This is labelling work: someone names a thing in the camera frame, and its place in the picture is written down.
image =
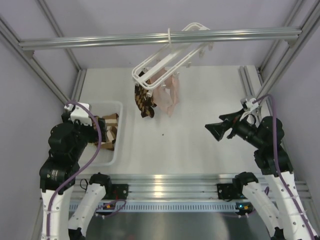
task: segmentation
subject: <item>brown patterned cloth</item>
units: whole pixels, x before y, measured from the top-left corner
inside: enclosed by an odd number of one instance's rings
[[[143,71],[139,74],[141,77],[145,74]],[[155,108],[157,105],[154,103],[153,97],[147,96],[148,90],[144,89],[141,85],[136,84],[134,86],[134,100],[135,104],[137,105],[138,109],[141,111],[141,117],[145,118],[149,116],[153,118],[155,116]]]
[[[101,148],[114,151],[118,132],[119,115],[114,113],[108,116],[103,116],[102,118],[105,120],[106,132],[102,134],[105,134],[106,142],[101,143]]]

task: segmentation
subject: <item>white drying rack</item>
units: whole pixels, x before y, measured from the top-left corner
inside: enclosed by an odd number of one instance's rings
[[[182,31],[199,31],[199,30],[210,30],[210,29],[203,26],[200,23],[193,22],[193,23],[190,23],[188,26],[186,26]],[[142,63],[140,63],[138,66],[136,66],[132,70],[133,79],[137,81],[146,90],[153,91],[156,87],[160,86],[162,82],[164,82],[169,76],[176,75],[178,68],[184,65],[185,63],[187,63],[188,60],[192,58],[195,54],[199,53],[199,56],[202,57],[204,55],[204,48],[206,46],[209,46],[208,47],[209,50],[213,48],[212,42],[201,43],[196,49],[189,52],[177,64],[171,67],[165,74],[160,76],[156,81],[154,81],[151,84],[148,84],[147,83],[148,79],[154,76],[162,68],[166,67],[171,61],[173,61],[179,55],[181,55],[192,44],[192,43],[181,43],[178,46],[175,46],[175,48],[173,48],[171,44],[171,38],[170,38],[170,28],[168,29],[168,40],[169,40],[169,44],[164,45],[159,51],[149,56],[146,60],[144,60]],[[161,61],[159,61],[155,66],[148,69],[148,71],[144,75],[139,76],[139,74],[143,69],[146,69],[152,61],[156,61],[160,57],[160,55],[169,48],[171,49],[171,52],[166,57],[164,57]]]

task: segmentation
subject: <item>white plastic bin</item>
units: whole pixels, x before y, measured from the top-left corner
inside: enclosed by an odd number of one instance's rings
[[[94,159],[94,161],[89,165],[89,167],[106,167],[112,165],[117,160],[119,145],[120,145],[120,134],[122,130],[122,119],[124,106],[119,101],[99,101],[99,102],[86,102],[91,106],[91,112],[95,116],[107,116],[117,113],[119,115],[118,119],[118,130],[116,134],[116,141],[114,146],[114,151],[101,149]],[[82,156],[79,159],[80,167],[84,166],[93,156],[97,147],[91,143],[88,143],[84,149]]]

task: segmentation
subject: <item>gray floor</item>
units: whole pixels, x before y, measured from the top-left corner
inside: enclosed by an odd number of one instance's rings
[[[269,240],[257,214],[249,219],[218,213],[119,213],[93,217],[87,240]]]

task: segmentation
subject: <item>perforated metal strip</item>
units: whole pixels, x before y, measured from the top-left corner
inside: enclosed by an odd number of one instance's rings
[[[118,202],[115,210],[123,205]],[[78,208],[78,202],[70,204],[69,211],[75,212]],[[101,209],[98,212],[113,212],[115,210]],[[208,212],[238,212],[234,202],[127,202],[121,210],[124,213],[208,213]]]

